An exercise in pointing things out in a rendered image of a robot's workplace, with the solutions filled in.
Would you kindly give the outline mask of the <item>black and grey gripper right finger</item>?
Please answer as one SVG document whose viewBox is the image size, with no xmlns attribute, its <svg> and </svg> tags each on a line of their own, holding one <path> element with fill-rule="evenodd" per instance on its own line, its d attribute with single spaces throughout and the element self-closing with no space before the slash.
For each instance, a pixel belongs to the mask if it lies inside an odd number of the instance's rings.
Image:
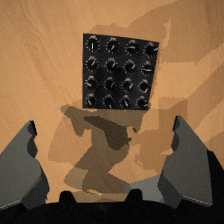
<svg viewBox="0 0 224 224">
<path fill-rule="evenodd" d="M 166 157 L 158 181 L 164 204 L 195 224 L 224 224 L 221 164 L 180 115 L 175 117 L 172 131 L 173 153 Z"/>
</svg>

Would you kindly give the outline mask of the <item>black knob box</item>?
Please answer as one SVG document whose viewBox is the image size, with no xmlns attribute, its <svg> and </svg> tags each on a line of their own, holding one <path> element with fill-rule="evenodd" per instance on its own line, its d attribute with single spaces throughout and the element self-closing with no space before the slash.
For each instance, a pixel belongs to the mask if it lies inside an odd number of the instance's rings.
<svg viewBox="0 0 224 224">
<path fill-rule="evenodd" d="M 83 33 L 82 109 L 147 111 L 158 48 L 159 42 Z"/>
</svg>

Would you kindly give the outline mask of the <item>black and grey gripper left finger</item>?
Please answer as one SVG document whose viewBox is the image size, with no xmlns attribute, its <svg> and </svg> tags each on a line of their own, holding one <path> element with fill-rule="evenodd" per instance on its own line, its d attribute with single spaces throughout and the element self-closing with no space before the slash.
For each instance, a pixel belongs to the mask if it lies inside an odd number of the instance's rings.
<svg viewBox="0 0 224 224">
<path fill-rule="evenodd" d="M 49 183 L 35 159 L 36 136 L 34 120 L 30 120 L 0 154 L 0 224 L 10 224 L 48 200 Z"/>
</svg>

